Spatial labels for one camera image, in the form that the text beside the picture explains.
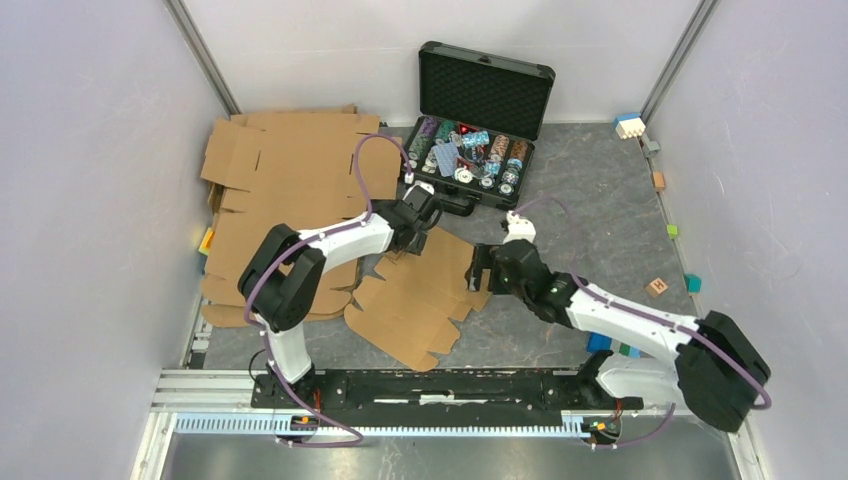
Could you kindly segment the brown cardboard box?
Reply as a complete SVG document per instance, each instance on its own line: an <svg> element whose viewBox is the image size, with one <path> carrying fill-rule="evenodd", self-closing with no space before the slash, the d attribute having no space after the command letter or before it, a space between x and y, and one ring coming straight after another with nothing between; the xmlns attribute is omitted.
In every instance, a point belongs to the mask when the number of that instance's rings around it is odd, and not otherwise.
<svg viewBox="0 0 848 480"><path fill-rule="evenodd" d="M451 353L455 325L484 309L490 295L468 289L465 273L474 246L439 227L419 255L388 254L353 293L347 326L414 371L436 368Z"/></svg>

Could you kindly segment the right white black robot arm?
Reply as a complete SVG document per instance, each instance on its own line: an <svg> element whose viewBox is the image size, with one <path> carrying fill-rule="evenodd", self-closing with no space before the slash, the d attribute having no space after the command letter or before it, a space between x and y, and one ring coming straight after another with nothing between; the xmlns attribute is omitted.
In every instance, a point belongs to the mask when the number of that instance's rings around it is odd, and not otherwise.
<svg viewBox="0 0 848 480"><path fill-rule="evenodd" d="M541 321L598 333L644 357L608 355L577 382L580 400L602 408L615 397L684 404L704 423L739 430L753 410L771 407L770 367L737 323L710 311L699 318L650 308L573 273L555 272L528 240L477 244L465 278L472 291L512 295Z"/></svg>

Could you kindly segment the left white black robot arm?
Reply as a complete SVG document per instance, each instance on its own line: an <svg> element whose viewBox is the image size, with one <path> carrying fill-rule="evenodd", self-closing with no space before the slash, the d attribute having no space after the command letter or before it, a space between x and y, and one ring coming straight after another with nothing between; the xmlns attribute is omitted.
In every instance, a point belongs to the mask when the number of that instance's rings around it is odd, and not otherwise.
<svg viewBox="0 0 848 480"><path fill-rule="evenodd" d="M419 255L443 213L442 202L415 187L400 200L378 200L351 219L314 230L270 229L237 282L245 322L259 329L275 392L290 407L314 394L314 363L304 321L322 277L362 257Z"/></svg>

